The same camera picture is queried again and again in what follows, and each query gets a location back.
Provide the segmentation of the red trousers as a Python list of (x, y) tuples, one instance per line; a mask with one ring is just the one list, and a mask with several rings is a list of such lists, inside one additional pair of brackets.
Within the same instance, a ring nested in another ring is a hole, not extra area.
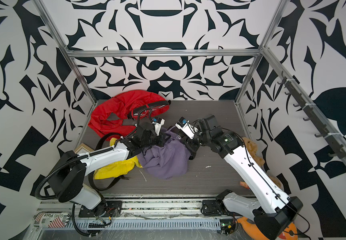
[(124, 125), (124, 120), (129, 120), (126, 114), (131, 104), (140, 102), (149, 104), (165, 100), (158, 94), (144, 90), (118, 94), (93, 110), (88, 126), (100, 137), (108, 133), (119, 133), (121, 136), (126, 136), (135, 129), (134, 126)]

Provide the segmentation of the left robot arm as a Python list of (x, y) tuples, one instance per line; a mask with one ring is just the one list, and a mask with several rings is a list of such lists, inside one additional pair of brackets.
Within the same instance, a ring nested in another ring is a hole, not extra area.
[(85, 185), (85, 177), (109, 164), (122, 162), (153, 146), (162, 147), (165, 136), (162, 123), (140, 123), (129, 136), (115, 141), (114, 145), (87, 154), (66, 152), (50, 173), (38, 184), (38, 200), (57, 199), (60, 203), (78, 204), (101, 216), (107, 202), (101, 193)]

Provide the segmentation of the brown teddy bear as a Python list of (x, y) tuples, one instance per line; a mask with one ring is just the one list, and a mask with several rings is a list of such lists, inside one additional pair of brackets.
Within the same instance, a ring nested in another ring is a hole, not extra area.
[[(251, 155), (251, 157), (254, 159), (254, 161), (264, 170), (264, 164), (266, 163), (266, 161), (257, 156), (257, 151), (258, 151), (258, 145), (256, 143), (254, 143), (252, 140), (243, 137), (243, 141), (245, 143), (245, 147), (247, 148), (249, 154)], [(269, 176), (269, 178), (281, 189), (284, 190), (284, 186), (282, 184), (282, 182), (277, 178), (274, 177), (271, 173), (271, 171), (267, 171), (266, 172), (267, 175)]]

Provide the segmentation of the black coat hook rail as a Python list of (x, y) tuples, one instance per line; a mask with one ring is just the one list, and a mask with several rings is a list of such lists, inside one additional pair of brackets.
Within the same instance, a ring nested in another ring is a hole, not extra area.
[(310, 121), (313, 123), (318, 131), (318, 133), (315, 134), (315, 137), (323, 138), (328, 143), (333, 151), (332, 153), (328, 153), (328, 155), (332, 158), (345, 158), (345, 146), (342, 141), (339, 140), (339, 136), (341, 134), (330, 126), (328, 119), (318, 108), (317, 104), (315, 104), (306, 94), (306, 92), (300, 87), (298, 82), (295, 79), (287, 79), (286, 77), (283, 77), (278, 84), (287, 89), (287, 96), (292, 96), (295, 99), (296, 103), (294, 104), (294, 107), (301, 109), (306, 114), (307, 117), (303, 120), (305, 122)]

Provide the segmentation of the black belt in red trousers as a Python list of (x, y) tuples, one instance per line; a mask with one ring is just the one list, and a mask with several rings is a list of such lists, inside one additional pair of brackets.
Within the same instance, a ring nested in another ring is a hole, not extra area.
[(157, 101), (149, 104), (145, 103), (133, 103), (130, 105), (129, 111), (126, 117), (129, 120), (138, 120), (146, 117), (154, 117), (165, 113), (171, 105), (172, 101)]

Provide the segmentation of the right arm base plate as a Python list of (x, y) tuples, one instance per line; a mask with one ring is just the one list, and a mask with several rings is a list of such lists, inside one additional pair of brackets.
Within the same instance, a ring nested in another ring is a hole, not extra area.
[(230, 212), (226, 209), (224, 204), (219, 200), (203, 200), (201, 213), (206, 217), (215, 217), (215, 216), (237, 216), (241, 217), (242, 215)]

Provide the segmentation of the purple trousers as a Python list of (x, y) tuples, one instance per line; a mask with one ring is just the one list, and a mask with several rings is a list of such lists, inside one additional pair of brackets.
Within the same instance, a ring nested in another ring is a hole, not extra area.
[(137, 155), (137, 158), (141, 166), (149, 174), (156, 178), (167, 180), (184, 175), (188, 171), (191, 153), (180, 142), (177, 135), (177, 127), (163, 128), (163, 132), (169, 135), (164, 146), (146, 148)]

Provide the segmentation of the striped printed card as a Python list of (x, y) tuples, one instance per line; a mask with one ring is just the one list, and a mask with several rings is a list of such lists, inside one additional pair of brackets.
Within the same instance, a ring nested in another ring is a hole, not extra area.
[(35, 216), (34, 226), (38, 228), (64, 228), (70, 220), (68, 212), (40, 212)]

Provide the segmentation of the orange monster plush toy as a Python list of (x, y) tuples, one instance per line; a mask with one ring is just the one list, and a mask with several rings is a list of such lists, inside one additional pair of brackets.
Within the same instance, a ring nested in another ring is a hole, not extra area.
[[(242, 226), (244, 231), (254, 240), (267, 240), (258, 227), (246, 217), (241, 217), (237, 219), (237, 222)], [(283, 231), (277, 240), (298, 240), (297, 228), (294, 223), (291, 223), (285, 231)]]

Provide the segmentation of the framed picture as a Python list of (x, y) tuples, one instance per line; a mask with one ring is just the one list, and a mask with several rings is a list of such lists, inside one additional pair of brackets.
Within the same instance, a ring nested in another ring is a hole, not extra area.
[(89, 146), (87, 146), (84, 143), (81, 143), (80, 145), (78, 145), (74, 150), (74, 152), (76, 154), (86, 154), (86, 153), (90, 153), (93, 151), (94, 151), (94, 149), (90, 148)]

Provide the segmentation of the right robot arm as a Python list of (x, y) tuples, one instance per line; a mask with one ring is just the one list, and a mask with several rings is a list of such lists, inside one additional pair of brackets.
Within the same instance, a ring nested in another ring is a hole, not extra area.
[(295, 220), (303, 208), (297, 197), (289, 197), (255, 162), (243, 138), (222, 128), (215, 116), (209, 115), (191, 124), (180, 118), (176, 123), (181, 140), (196, 152), (199, 147), (209, 147), (225, 160), (248, 184), (255, 200), (224, 191), (218, 198), (229, 213), (252, 220), (269, 240), (275, 240)]

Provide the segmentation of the yellow trousers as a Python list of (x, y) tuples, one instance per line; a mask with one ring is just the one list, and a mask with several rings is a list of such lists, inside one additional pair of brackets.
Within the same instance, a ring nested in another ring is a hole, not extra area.
[(94, 180), (104, 180), (109, 178), (117, 178), (127, 175), (134, 167), (142, 168), (137, 156), (122, 161), (109, 164), (94, 172)]

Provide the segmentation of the small red figurine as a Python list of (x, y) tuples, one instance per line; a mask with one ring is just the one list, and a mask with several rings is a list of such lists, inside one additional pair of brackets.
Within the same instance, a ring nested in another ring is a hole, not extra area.
[(248, 185), (246, 182), (244, 182), (244, 181), (240, 181), (240, 186), (243, 187), (243, 188), (245, 188), (245, 189), (250, 190), (249, 185)]

